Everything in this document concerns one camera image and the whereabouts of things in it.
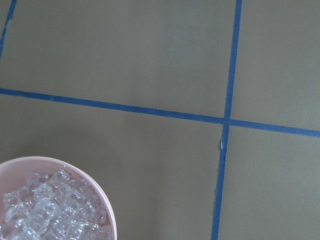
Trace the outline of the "clear ice cubes pile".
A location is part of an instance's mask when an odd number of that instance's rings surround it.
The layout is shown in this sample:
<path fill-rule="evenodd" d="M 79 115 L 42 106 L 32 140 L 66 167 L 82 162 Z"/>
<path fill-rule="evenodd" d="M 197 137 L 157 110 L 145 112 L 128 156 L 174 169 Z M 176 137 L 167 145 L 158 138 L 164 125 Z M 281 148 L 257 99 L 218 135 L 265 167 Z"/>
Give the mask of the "clear ice cubes pile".
<path fill-rule="evenodd" d="M 94 187 L 60 169 L 32 172 L 3 194 L 2 240 L 111 240 L 107 209 Z"/>

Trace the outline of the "blue tape line crosswise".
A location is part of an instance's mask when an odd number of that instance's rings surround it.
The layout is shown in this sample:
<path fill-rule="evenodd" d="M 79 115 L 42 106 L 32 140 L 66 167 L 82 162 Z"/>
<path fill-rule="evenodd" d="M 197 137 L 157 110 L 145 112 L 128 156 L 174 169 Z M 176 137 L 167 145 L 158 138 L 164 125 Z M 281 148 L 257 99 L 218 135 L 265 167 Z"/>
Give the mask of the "blue tape line crosswise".
<path fill-rule="evenodd" d="M 315 137 L 315 138 L 320 137 L 320 132 L 318 130 L 313 130 L 313 129 L 251 122 L 251 121 L 244 121 L 244 120 L 238 120 L 238 119 L 230 119 L 226 121 L 222 117 L 185 113 L 185 112 L 178 112 L 178 111 L 169 111 L 169 110 L 162 110 L 162 109 L 155 109 L 155 108 L 148 108 L 148 107 L 141 107 L 141 106 L 89 100 L 89 99 L 83 99 L 83 98 L 37 93 L 37 92 L 25 92 L 25 91 L 7 89 L 7 88 L 1 88 L 0 93 L 2 95 L 8 95 L 8 96 L 15 96 L 15 97 L 22 97 L 22 98 L 28 98 L 28 99 L 50 101 L 50 102 L 58 102 L 58 103 L 65 103 L 65 104 L 72 104 L 72 105 L 79 105 L 79 106 L 87 106 L 87 107 L 93 107 L 93 108 L 101 108 L 101 109 L 153 115 L 153 116 L 160 116 L 160 117 L 167 117 L 167 118 L 174 118 L 174 119 L 190 120 L 190 121 L 204 122 L 204 123 L 211 123 L 211 124 L 222 125 L 224 123 L 228 123 L 230 126 L 233 126 L 233 127 L 286 133 L 286 134 L 308 136 L 308 137 Z"/>

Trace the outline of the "blue tape line lengthwise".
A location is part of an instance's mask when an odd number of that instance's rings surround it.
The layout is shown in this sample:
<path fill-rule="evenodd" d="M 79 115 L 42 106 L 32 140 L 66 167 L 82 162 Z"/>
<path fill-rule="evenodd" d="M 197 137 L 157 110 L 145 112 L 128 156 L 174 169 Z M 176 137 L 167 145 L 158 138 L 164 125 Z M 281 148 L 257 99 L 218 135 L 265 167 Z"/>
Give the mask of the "blue tape line lengthwise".
<path fill-rule="evenodd" d="M 221 142 L 220 142 L 221 145 L 220 145 L 215 198 L 214 198 L 213 215 L 212 215 L 212 228 L 211 228 L 211 237 L 210 237 L 212 240 L 219 239 L 221 209 L 222 209 L 224 180 L 225 180 L 225 171 L 226 171 L 226 160 L 227 160 L 235 74 L 236 74 L 237 56 L 238 56 L 242 5 L 243 5 L 242 0 L 235 1 L 232 41 L 231 41 L 230 59 L 229 59 L 229 67 L 228 67 L 228 79 L 227 79 L 227 86 L 226 86 L 224 114 L 223 114 L 222 131 L 221 131 Z"/>

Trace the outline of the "pink bowl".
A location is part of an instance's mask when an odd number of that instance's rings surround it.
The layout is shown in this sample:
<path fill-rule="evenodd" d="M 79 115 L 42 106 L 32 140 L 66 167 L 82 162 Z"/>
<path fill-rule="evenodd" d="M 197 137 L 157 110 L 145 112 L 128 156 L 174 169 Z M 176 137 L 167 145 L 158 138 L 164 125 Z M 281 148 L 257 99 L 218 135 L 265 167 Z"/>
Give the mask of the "pink bowl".
<path fill-rule="evenodd" d="M 71 177 L 82 177 L 86 179 L 94 188 L 95 192 L 100 196 L 107 214 L 107 223 L 111 226 L 112 238 L 116 240 L 117 224 L 115 214 L 111 203 L 101 188 L 101 186 L 83 170 L 73 166 L 70 163 L 59 159 L 45 156 L 25 156 L 11 160 L 7 160 L 0 164 L 0 199 L 3 195 L 26 183 L 27 177 L 31 172 L 40 172 L 53 175 L 56 171 L 63 169 L 70 174 Z"/>

